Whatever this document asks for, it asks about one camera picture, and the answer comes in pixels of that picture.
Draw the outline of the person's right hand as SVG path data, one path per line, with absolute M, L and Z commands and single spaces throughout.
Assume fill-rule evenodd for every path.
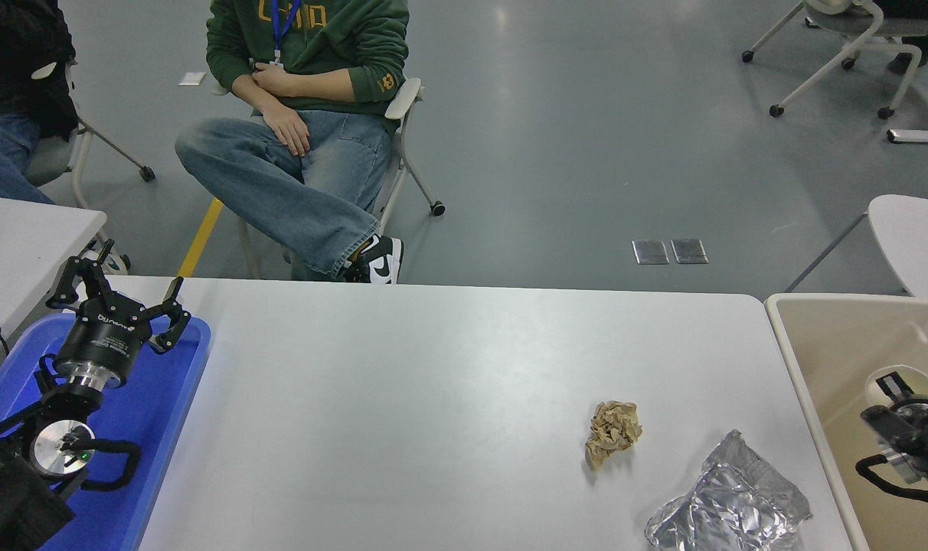
M 304 157 L 310 150 L 309 132 L 295 109 L 277 104 L 260 110 L 265 125 L 272 130 L 279 143 L 293 156 Z

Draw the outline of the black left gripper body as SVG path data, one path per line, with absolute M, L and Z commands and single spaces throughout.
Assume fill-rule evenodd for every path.
M 111 298 L 108 306 L 100 298 L 87 298 L 57 353 L 54 369 L 68 377 L 72 367 L 97 365 L 113 373 L 114 380 L 128 380 L 143 343 L 150 338 L 150 322 L 134 320 L 142 308 L 123 295 Z

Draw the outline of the person's left hand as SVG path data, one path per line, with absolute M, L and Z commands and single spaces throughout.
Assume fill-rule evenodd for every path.
M 279 65 L 258 63 L 251 78 L 258 87 L 274 96 L 290 97 L 290 75 Z

